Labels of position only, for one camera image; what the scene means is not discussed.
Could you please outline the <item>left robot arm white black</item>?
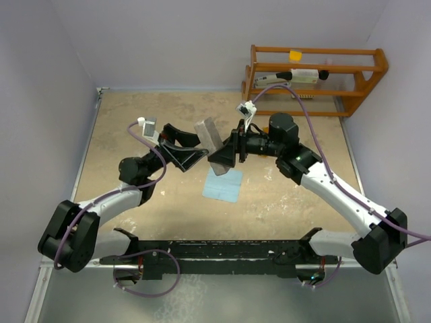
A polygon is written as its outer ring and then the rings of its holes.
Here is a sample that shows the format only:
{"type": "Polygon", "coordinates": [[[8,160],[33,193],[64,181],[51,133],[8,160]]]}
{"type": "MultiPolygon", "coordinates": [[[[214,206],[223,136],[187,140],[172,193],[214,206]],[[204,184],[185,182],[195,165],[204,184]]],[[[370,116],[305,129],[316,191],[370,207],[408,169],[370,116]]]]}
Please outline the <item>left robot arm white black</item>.
{"type": "Polygon", "coordinates": [[[76,273],[83,269],[94,257],[99,227],[148,202],[156,184],[165,177],[168,164],[186,172],[209,153],[199,147],[196,134],[170,124],[160,133],[155,146],[143,135],[135,134],[135,126],[143,128],[146,121],[138,118],[127,131],[150,151],[143,157],[128,157],[120,162],[120,185],[82,203],[65,200],[57,205],[38,243],[38,251],[53,261],[56,270],[66,268],[76,273]]]}

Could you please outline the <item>light blue cleaning cloth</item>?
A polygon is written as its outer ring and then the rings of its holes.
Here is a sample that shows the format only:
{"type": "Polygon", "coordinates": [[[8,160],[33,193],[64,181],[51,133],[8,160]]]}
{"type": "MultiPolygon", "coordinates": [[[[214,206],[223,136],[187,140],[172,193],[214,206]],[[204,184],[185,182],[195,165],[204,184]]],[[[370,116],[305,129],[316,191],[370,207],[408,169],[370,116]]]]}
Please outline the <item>light blue cleaning cloth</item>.
{"type": "Polygon", "coordinates": [[[236,203],[240,193],[243,173],[238,170],[229,170],[226,174],[216,176],[213,169],[210,168],[202,195],[205,198],[236,203]]]}

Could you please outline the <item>grey-brown glasses case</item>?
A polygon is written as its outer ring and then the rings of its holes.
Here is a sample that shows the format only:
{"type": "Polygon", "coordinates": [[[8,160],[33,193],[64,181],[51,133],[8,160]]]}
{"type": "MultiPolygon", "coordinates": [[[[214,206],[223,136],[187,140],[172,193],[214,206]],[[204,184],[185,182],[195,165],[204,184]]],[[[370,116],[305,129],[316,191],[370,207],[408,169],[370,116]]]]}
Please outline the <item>grey-brown glasses case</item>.
{"type": "MultiPolygon", "coordinates": [[[[207,149],[209,154],[215,153],[218,149],[223,147],[222,139],[212,117],[200,120],[194,124],[195,132],[200,140],[203,148],[207,149]]],[[[226,174],[229,167],[217,163],[209,163],[216,176],[226,174]]]]}

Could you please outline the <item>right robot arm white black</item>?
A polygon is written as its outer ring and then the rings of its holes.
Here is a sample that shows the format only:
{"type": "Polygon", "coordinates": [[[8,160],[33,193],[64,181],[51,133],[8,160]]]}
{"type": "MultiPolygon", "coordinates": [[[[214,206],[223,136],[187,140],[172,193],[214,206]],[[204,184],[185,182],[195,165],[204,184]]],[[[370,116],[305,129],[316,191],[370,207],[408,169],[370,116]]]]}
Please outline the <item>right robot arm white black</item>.
{"type": "Polygon", "coordinates": [[[352,234],[317,229],[299,248],[303,261],[351,258],[377,275],[405,249],[406,214],[386,210],[327,169],[321,156],[300,143],[298,125],[289,114],[272,115],[267,133],[250,131],[241,120],[208,160],[233,168],[249,154],[274,157],[281,174],[322,198],[354,228],[352,234]]]}

